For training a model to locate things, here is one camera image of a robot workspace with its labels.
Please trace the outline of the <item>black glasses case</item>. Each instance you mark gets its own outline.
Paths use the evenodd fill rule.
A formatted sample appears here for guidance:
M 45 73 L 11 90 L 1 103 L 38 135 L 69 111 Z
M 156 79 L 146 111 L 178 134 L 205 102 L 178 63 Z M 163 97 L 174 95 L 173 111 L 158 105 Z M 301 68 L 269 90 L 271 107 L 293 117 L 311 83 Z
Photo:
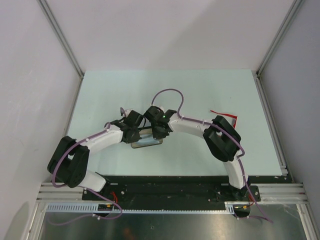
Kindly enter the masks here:
M 140 132 L 140 139 L 137 142 L 132 142 L 130 145 L 133 149 L 151 147 L 155 145 L 161 145 L 163 139 L 155 139 L 151 128 L 142 129 Z

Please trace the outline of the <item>red sunglasses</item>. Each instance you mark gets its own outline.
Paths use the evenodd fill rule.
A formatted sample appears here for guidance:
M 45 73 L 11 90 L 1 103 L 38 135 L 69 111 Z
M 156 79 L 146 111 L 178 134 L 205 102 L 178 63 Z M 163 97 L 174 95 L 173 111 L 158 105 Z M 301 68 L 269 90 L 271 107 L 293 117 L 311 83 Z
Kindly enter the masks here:
M 233 115 L 233 114 L 229 114 L 229 113 L 221 113 L 221 112 L 217 112 L 214 110 L 210 110 L 211 113 L 216 114 L 217 116 L 222 116 L 222 117 L 226 117 L 228 122 L 232 125 L 232 127 L 235 129 L 237 126 L 237 120 L 238 120 L 238 116 L 237 115 Z

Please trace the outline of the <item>blue cleaning cloth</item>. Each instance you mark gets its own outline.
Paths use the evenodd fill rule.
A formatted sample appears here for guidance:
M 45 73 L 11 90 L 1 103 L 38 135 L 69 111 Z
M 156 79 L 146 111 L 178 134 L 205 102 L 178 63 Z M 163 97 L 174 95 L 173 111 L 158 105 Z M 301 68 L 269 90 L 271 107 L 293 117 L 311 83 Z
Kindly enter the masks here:
M 139 146 L 149 146 L 149 145 L 156 145 L 159 141 L 153 138 L 153 135 L 150 134 L 143 134 L 140 136 L 140 140 L 137 142 Z

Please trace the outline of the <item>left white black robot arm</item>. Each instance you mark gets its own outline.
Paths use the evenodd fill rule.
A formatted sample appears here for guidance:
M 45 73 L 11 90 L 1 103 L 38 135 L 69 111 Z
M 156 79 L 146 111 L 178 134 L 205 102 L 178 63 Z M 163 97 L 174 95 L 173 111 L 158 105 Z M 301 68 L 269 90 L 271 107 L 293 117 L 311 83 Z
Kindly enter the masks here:
M 107 122 L 103 130 L 82 140 L 64 136 L 47 166 L 56 188 L 83 187 L 100 200 L 110 196 L 111 188 L 100 174 L 88 170 L 89 159 L 97 152 L 118 143 L 131 144 L 141 139 L 139 126 L 144 117 L 134 110 L 122 112 L 123 118 Z

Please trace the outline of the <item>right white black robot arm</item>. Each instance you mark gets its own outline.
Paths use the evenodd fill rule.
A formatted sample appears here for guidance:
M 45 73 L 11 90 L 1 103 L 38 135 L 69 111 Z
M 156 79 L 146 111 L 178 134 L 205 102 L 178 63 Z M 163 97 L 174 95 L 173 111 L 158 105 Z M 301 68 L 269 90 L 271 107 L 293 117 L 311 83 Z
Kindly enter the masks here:
M 231 196 L 237 201 L 248 196 L 249 177 L 240 160 L 245 154 L 241 137 L 224 117 L 217 116 L 211 121 L 193 119 L 172 109 L 164 112 L 154 105 L 143 116 L 150 122 L 154 139 L 164 139 L 170 133 L 186 133 L 203 139 L 211 154 L 223 162 Z

